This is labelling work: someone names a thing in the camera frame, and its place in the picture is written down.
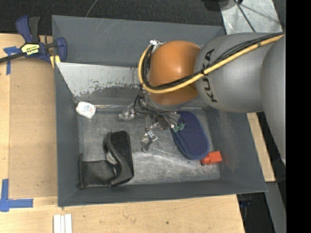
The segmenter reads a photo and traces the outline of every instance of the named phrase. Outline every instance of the black floor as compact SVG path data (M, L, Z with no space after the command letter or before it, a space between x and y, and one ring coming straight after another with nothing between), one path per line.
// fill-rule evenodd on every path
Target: black floor
M15 33L15 21L23 15L40 16L39 34L52 35L51 15L84 17L95 0L0 0L0 32ZM281 26L286 31L286 0L273 0ZM88 15L115 19L160 21L223 26L216 0L98 0ZM279 165L263 114L259 114L269 154L286 206L285 168ZM274 233L263 193L250 194L242 208L246 233Z

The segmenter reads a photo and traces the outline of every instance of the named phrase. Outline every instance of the blue clamp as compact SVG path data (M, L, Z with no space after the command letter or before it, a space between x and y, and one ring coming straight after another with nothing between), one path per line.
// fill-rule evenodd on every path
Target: blue clamp
M8 47L8 48L4 48L3 51L10 56L12 53L20 53L21 50L19 48L17 48L16 46L14 47ZM9 75L11 73L11 61L8 60L8 63L6 65L6 75Z
M8 212L14 208L32 208L34 199L8 199L9 180L2 180L1 199L0 199L0 212Z
M40 42L40 38L37 34L39 20L40 17L28 17L28 16L22 16L19 19L17 19L15 23L16 29L25 40L25 44L21 47L21 50L23 51L23 47L25 45L29 43L34 43L38 45L38 47L35 50L33 50L33 52L23 51L24 56L26 58L37 58L44 60L48 63L51 63L51 55L47 53L48 45L44 45L42 42ZM60 60L64 62L67 57L67 45L65 39L63 37L57 38L56 44L52 44L51 46L58 47L58 56Z

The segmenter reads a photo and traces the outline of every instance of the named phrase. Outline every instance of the wooden board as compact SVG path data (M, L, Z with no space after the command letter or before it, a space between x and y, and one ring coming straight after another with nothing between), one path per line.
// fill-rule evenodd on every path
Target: wooden board
M3 48L14 46L14 35L0 33L0 58L7 56ZM0 64L0 179L9 177L9 118L10 76L6 75L7 63Z
M272 169L266 143L263 138L259 119L256 113L247 114L249 125L253 134L256 150L258 153L261 169L266 182L274 182L276 178Z
M1 50L24 44L18 34L0 34L0 37ZM6 65L2 63L0 66L0 102L4 110L0 121L0 161L3 162L0 178L9 178L10 198L55 196L57 170L53 69L44 61L21 57L11 61L11 74L7 76L4 72Z
M0 233L51 233L55 214L72 215L73 233L245 232L235 195L65 208L56 204L56 197L35 198L34 208L0 213Z

